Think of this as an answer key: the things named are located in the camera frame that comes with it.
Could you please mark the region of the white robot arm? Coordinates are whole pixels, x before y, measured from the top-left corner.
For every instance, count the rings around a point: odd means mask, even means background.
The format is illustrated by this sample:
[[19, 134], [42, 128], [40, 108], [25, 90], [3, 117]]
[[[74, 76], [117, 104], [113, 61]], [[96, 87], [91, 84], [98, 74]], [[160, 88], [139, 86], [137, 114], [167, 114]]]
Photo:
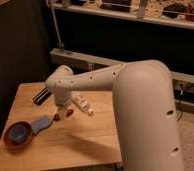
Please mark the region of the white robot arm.
[[184, 171], [172, 75], [157, 60], [74, 75], [59, 67], [46, 80], [59, 109], [73, 91], [110, 91], [124, 171]]

